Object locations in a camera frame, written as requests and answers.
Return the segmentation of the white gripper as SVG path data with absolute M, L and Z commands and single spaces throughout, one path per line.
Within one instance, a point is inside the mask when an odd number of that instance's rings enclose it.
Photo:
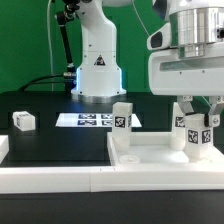
M 224 42 L 205 45 L 205 55 L 180 59 L 171 46 L 171 24 L 166 23 L 147 40 L 153 50 L 148 60 L 149 87 L 154 95 L 178 96 L 184 115 L 194 113 L 192 96 L 210 96 L 206 127 L 218 127 L 224 110 Z

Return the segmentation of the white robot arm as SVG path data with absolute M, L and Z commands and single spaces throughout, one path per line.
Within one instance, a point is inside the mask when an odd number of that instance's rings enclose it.
M 80 19 L 82 64 L 73 93 L 84 98 L 122 94 L 116 63 L 116 27 L 103 12 L 133 0 L 63 0 L 65 18 Z M 204 125 L 217 127 L 224 110 L 224 0 L 152 0 L 166 21 L 147 39 L 149 86 L 155 95 L 173 95 L 184 115 L 191 101 L 207 96 L 211 107 Z

